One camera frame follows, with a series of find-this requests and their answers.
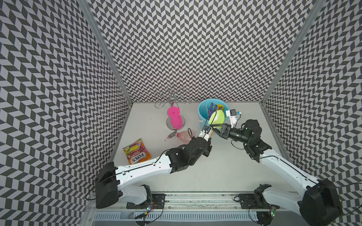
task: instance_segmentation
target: ventilation grille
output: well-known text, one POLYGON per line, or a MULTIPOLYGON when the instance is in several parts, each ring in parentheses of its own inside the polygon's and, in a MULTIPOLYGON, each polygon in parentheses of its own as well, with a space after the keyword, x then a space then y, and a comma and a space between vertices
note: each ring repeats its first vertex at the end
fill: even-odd
MULTIPOLYGON (((128 212, 128 211, 97 211, 95 221, 134 221, 134 217, 143 212, 128 212)), ((151 221, 156 219, 161 212, 150 212, 145 220, 151 221)), ((258 221, 256 212, 250 211, 251 219, 258 221)), ((158 218, 158 221, 251 221, 247 211, 232 212, 232 211, 172 211, 165 213, 158 218)))

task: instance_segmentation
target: blue bucket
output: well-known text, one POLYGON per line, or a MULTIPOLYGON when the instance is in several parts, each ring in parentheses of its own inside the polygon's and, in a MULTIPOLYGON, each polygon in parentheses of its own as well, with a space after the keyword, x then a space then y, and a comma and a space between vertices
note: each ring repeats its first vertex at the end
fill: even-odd
POLYGON ((199 106, 197 107, 197 114, 198 114, 198 117, 197 119, 199 120, 200 122, 200 128, 202 129, 205 125, 205 122, 209 116, 208 114, 208 108, 207 108, 207 105, 210 104, 210 103, 214 103, 214 104, 218 104, 218 105, 224 105, 224 114, 226 115, 226 111, 227 110, 230 110, 229 106, 226 105, 225 102, 221 101, 221 100, 218 100, 218 99, 206 99, 204 101, 202 101, 199 106))

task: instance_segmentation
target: metal bar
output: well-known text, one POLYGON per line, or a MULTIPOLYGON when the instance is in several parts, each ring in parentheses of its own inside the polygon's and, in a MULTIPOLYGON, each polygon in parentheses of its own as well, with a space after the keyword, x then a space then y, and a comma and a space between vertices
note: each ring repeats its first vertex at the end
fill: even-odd
POLYGON ((79 8, 83 12, 84 18, 87 20, 88 25, 93 32, 93 35, 95 36, 96 40, 98 41, 98 44, 99 44, 104 56, 106 57, 106 60, 108 61, 109 67, 111 68, 115 79, 118 81, 118 85, 119 85, 123 95, 125 96, 127 102, 130 105, 132 105, 132 99, 127 92, 127 89, 122 81, 122 76, 120 75, 120 73, 115 65, 113 57, 111 56, 109 49, 104 41, 104 38, 99 30, 99 27, 96 24, 93 14, 92 14, 91 10, 89 9, 87 0, 77 0, 77 2, 79 4, 79 8))
MULTIPOLYGON (((177 101, 178 103, 185 103, 187 101, 177 101)), ((225 103, 260 103, 261 101, 224 101, 225 103)), ((150 101, 150 102, 141 102, 141 101, 135 101, 133 103, 157 103, 156 101, 150 101)), ((191 103, 201 103, 201 101, 193 101, 191 103)))
POLYGON ((123 122, 123 125, 122 125, 122 128, 121 128, 121 132, 120 132, 119 135, 118 135, 117 142, 116 142, 115 146, 113 147, 113 151, 112 151, 112 153, 111 153, 111 157, 109 158, 109 162, 113 162, 113 160, 114 160, 114 157, 115 157, 115 154, 116 154, 116 152, 117 152, 119 143, 121 142, 121 138, 122 138, 123 132, 124 132, 124 130, 125 130, 126 123, 127 123, 127 121, 128 121, 128 117, 129 117, 129 115, 130 115, 131 109, 132 109, 132 106, 130 107, 130 109, 128 109, 127 115, 126 115, 126 117, 125 117, 125 121, 123 122))
POLYGON ((322 7, 324 6, 326 0, 316 0, 316 3, 314 4, 312 10, 310 11, 309 15, 306 18, 306 21, 302 25, 302 28, 300 29, 298 35, 295 38, 295 41, 292 43, 292 46, 290 47, 289 52, 285 56, 285 59, 283 60, 282 64, 280 65, 280 68, 278 72, 276 73, 273 81, 271 82, 270 86, 268 87, 267 91, 265 92, 264 97, 261 100, 261 103, 265 104, 269 97, 272 95, 274 89, 278 85, 280 79, 282 78, 284 72, 288 68, 288 65, 292 61, 295 53, 297 52, 299 46, 303 42, 303 39, 307 36, 309 29, 312 27, 313 22, 317 18, 319 12, 322 10, 322 7))
POLYGON ((260 108, 261 108, 261 111, 263 112, 263 114, 265 116, 266 122, 269 125, 271 133, 272 133, 272 135, 274 137, 274 140, 275 140, 275 142, 276 142, 276 144, 277 144, 277 146, 279 148, 280 154, 282 155, 283 158, 285 158, 289 162, 292 162, 291 158, 290 158, 290 156, 289 156, 289 154, 287 152, 287 149, 285 148, 284 143, 283 143, 282 139, 279 136, 277 128, 274 126, 274 123, 273 123, 272 118, 270 117, 270 115, 268 113, 268 110, 262 104, 260 104, 260 108))

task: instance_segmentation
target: chevron patterned wall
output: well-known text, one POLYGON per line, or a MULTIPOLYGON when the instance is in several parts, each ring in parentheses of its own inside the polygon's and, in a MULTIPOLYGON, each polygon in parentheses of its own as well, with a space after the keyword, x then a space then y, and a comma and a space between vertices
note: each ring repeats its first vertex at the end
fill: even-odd
POLYGON ((261 100, 315 0, 88 0, 133 101, 261 100))
MULTIPOLYGON (((327 1, 267 102, 294 163, 336 185, 362 181, 361 23, 360 1, 327 1)), ((344 213, 361 188, 339 189, 344 213)), ((361 213, 333 225, 362 225, 361 213)))
POLYGON ((1 1, 0 62, 0 225, 76 225, 126 100, 75 0, 1 1))

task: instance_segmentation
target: white table surface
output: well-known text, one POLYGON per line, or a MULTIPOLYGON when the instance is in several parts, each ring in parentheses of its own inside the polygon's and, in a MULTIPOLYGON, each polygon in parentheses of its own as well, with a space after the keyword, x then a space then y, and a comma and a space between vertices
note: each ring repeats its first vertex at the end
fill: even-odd
MULTIPOLYGON (((191 128, 199 134, 200 127, 197 116, 199 103, 179 104, 181 115, 186 125, 181 131, 191 128)), ((261 111, 259 103, 227 103, 230 109, 242 112, 237 127, 248 119, 257 119, 262 128, 261 139, 279 151, 261 111)), ((166 149, 183 144, 177 137, 166 139, 172 132, 166 127, 168 104, 157 109, 153 103, 135 103, 132 106, 125 130, 114 157, 114 165, 128 165, 123 147, 142 138, 152 158, 157 158, 166 149)), ((149 185, 151 191, 254 191, 259 184, 271 184, 285 191, 295 191, 291 185, 272 170, 251 160, 244 150, 238 150, 217 134, 213 134, 212 150, 209 157, 201 156, 193 166, 172 174, 157 175, 134 185, 149 185)), ((243 148, 242 143, 233 142, 236 147, 243 148)))

